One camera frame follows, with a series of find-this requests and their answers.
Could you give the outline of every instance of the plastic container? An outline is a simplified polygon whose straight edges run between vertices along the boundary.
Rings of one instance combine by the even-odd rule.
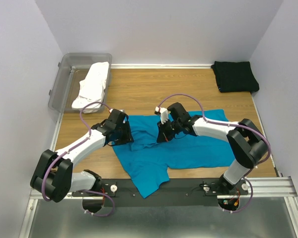
[[[79,82],[85,76],[92,64],[108,62],[108,74],[103,102],[106,103],[108,86],[111,83],[112,56],[108,53],[69,53],[63,56],[59,63],[59,71],[56,76],[53,89],[50,91],[49,108],[58,112],[78,112],[72,109],[72,102],[78,96]],[[105,106],[101,106],[97,112],[102,112]]]

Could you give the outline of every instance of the black cloth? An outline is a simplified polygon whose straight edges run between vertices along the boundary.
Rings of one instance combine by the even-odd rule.
[[[257,92],[259,90],[249,62],[218,62],[211,66],[217,86],[224,92]]]

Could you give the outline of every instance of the white wall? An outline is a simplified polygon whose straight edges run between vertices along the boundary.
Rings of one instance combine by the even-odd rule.
[[[249,60],[282,0],[36,0],[62,52],[113,63]]]
[[[18,237],[30,179],[51,142],[62,53],[33,0],[0,1],[0,238]]]
[[[283,2],[250,61],[276,166],[298,192],[298,0]]]

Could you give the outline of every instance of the blue cloth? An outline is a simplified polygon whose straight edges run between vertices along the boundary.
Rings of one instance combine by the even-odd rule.
[[[201,112],[189,112],[189,114],[201,115]],[[206,111],[205,116],[227,121],[223,110]],[[187,135],[181,139],[157,143],[159,120],[158,116],[129,116],[135,142],[113,147],[124,170],[143,198],[158,190],[163,182],[169,181],[168,167],[172,169],[224,167],[233,162],[234,155],[230,145],[211,137]]]

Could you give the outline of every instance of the gray floor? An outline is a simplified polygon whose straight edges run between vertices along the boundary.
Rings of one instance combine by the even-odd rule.
[[[295,238],[283,198],[254,198],[237,214],[217,207],[117,208],[110,217],[84,214],[81,200],[39,200],[31,238]]]

